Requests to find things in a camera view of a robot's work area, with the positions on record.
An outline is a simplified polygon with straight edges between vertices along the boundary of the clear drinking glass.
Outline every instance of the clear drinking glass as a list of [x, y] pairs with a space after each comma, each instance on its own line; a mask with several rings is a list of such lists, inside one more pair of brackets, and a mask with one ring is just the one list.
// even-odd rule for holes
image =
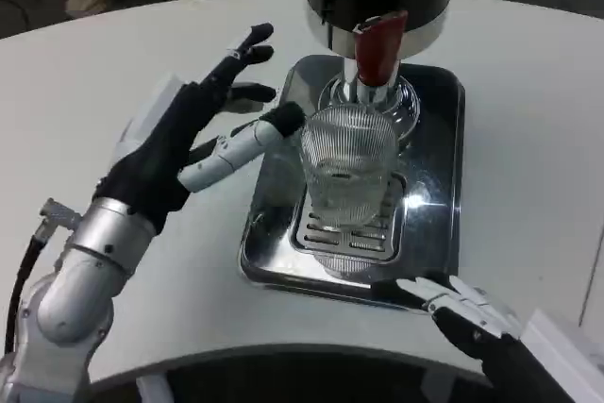
[[396, 161], [390, 121], [370, 106], [343, 104], [315, 113], [301, 133], [313, 212], [328, 226], [359, 226], [378, 214]]

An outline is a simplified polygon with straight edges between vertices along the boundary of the metal tray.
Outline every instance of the metal tray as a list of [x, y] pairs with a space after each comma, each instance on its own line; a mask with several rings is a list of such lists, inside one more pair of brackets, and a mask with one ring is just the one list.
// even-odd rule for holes
[[[301, 59], [288, 74], [280, 103], [295, 101], [314, 113], [321, 90], [341, 68], [338, 57]], [[401, 64], [399, 73], [415, 88], [422, 113], [399, 155], [383, 219], [376, 220], [383, 225], [353, 235], [314, 222], [294, 136], [268, 152], [260, 168], [240, 250], [250, 279], [287, 291], [400, 306], [376, 291], [380, 282], [457, 274], [463, 86], [442, 68]]]

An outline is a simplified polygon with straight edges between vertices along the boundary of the white table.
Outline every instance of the white table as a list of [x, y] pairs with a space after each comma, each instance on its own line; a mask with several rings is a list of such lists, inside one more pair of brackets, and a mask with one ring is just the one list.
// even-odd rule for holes
[[[160, 4], [0, 42], [1, 313], [42, 202], [86, 208], [126, 121], [164, 74], [199, 78], [244, 27], [265, 21], [277, 51], [246, 71], [249, 80], [278, 87], [298, 59], [327, 52], [303, 2]], [[411, 59], [452, 70], [467, 91], [461, 277], [523, 319], [540, 306], [578, 321], [585, 302], [604, 223], [603, 43], [596, 19], [452, 0], [442, 37]], [[252, 117], [220, 114], [204, 137]], [[426, 316], [250, 284], [237, 250], [259, 168], [256, 160], [170, 216], [116, 300], [93, 381], [257, 344], [347, 344], [478, 370]], [[50, 271], [64, 237], [34, 277]], [[592, 335], [603, 342], [602, 332]]]

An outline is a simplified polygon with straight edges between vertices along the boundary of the drip tray grate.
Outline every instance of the drip tray grate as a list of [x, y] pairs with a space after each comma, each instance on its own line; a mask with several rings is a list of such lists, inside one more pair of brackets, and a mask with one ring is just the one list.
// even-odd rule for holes
[[322, 252], [386, 261], [398, 253], [399, 228], [394, 228], [394, 209], [403, 199], [402, 179], [393, 176], [388, 182], [379, 214], [362, 227], [340, 228], [321, 222], [312, 211], [308, 192], [304, 193], [300, 222], [295, 232], [298, 243], [309, 252]]

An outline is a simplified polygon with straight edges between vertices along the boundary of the robotic arm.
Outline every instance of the robotic arm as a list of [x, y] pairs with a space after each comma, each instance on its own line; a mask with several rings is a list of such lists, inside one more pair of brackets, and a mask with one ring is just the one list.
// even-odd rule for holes
[[[112, 298], [161, 234], [168, 213], [181, 210], [190, 193], [235, 172], [304, 124], [302, 109], [285, 104], [191, 149], [198, 132], [229, 98], [274, 98], [268, 87], [233, 84], [247, 65], [272, 57], [272, 47], [259, 45], [272, 33], [269, 24], [251, 27], [200, 83], [185, 84], [175, 77], [165, 81], [126, 128], [115, 162], [83, 217], [49, 200], [25, 256], [29, 264], [22, 268], [33, 266], [57, 227], [74, 233], [56, 272], [33, 285], [21, 301], [14, 351], [14, 326], [8, 326], [8, 354], [0, 362], [1, 401], [73, 401], [85, 390], [92, 355], [111, 327]], [[20, 280], [26, 277], [23, 272]], [[11, 300], [15, 307], [19, 292]]]
[[577, 326], [537, 310], [523, 329], [511, 309], [458, 277], [399, 279], [449, 342], [482, 362], [505, 402], [602, 403], [604, 355]]

